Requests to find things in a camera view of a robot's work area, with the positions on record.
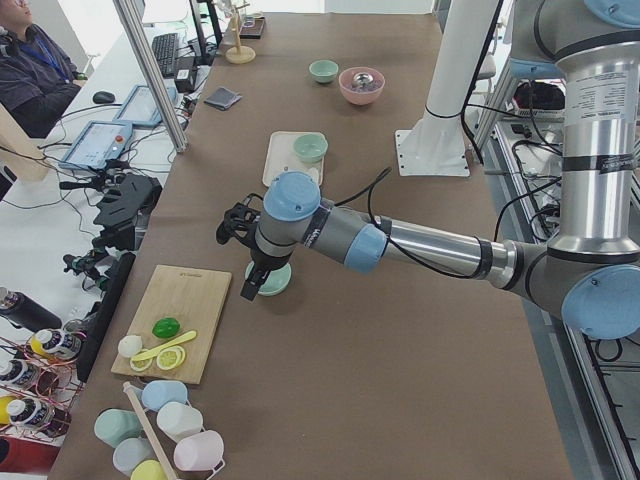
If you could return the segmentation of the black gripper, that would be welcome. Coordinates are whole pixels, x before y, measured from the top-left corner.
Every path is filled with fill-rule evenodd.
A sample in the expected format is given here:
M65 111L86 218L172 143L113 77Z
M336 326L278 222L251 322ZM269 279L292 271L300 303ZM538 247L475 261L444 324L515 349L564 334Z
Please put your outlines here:
M255 267L250 267L245 271L241 296L246 300L253 301L260 288L267 281L268 271L275 271L284 267L288 263L291 254L278 257L266 254L259 249L252 249L250 255Z

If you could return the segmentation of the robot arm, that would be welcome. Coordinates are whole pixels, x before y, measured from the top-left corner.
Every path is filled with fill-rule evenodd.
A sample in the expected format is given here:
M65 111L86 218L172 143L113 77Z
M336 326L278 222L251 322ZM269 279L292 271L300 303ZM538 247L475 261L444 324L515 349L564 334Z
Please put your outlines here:
M241 202L225 214L218 240L234 236L251 252L244 298L253 299L301 245L361 273L394 259L484 280L596 339L638 330L639 247L628 225L637 165L639 5L515 5L517 76L565 81L560 225L541 244L463 233L487 207L455 146L499 10L497 1L452 3L423 117L395 135L389 216L360 211L356 198L325 199L309 175L296 171L271 181L260 210Z

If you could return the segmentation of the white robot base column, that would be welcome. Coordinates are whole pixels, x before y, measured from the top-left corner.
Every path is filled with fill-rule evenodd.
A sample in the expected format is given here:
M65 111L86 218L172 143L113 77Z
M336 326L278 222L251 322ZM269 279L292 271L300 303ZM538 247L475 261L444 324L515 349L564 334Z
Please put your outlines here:
M412 129L396 132L402 176L469 175L464 108L501 8L497 0L450 3L424 114Z

